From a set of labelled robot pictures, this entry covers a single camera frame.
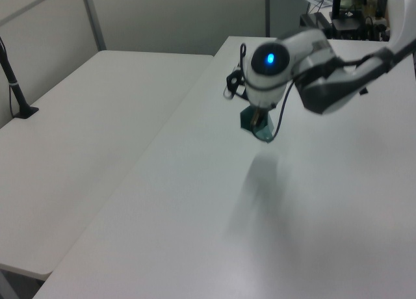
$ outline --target white table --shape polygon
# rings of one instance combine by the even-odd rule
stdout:
[[[212,61],[100,52],[0,130],[0,268],[46,279]]]
[[[294,90],[268,145],[222,97],[239,44],[264,41],[225,42],[36,299],[415,297],[411,59],[331,115]]]

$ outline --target table surface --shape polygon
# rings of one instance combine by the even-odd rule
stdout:
[[[293,90],[264,144],[222,92],[240,43],[265,40],[228,38],[36,299],[414,298],[411,59],[330,115]]]
[[[0,268],[46,279],[212,61],[104,51],[0,130]]]

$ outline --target black stand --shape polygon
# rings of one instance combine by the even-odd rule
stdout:
[[[365,20],[361,11],[341,11],[341,0],[333,0],[332,32],[334,39],[364,40]]]
[[[8,84],[11,87],[13,94],[19,103],[19,112],[16,115],[14,115],[14,117],[22,118],[22,119],[29,118],[34,113],[39,111],[39,109],[36,107],[31,107],[29,106],[29,104],[27,104],[26,99],[23,96],[23,93],[21,92],[18,80],[16,79],[16,76],[14,75],[12,67],[10,66],[10,63],[8,62],[6,47],[1,38],[0,38],[0,64],[1,64],[1,67],[3,68],[3,71],[6,74]]]

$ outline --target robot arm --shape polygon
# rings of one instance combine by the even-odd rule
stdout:
[[[295,82],[306,109],[322,114],[336,111],[371,81],[387,73],[416,50],[416,0],[389,0],[391,38],[387,47],[367,55],[354,71],[337,68],[329,77]]]
[[[243,44],[240,68],[227,78],[231,98],[237,85],[244,84],[246,91],[241,97],[257,112],[252,119],[254,124],[276,107],[286,84],[292,81],[306,109],[318,114],[336,111],[367,84],[416,51],[416,0],[389,0],[388,7],[390,42],[361,60],[345,62],[337,57],[317,29],[299,30],[260,45],[250,57],[245,57]],[[356,68],[346,71],[346,66]]]

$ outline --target blue led light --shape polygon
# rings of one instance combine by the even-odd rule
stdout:
[[[267,55],[267,62],[269,63],[269,64],[273,64],[273,62],[274,62],[274,54],[269,54],[269,55]]]

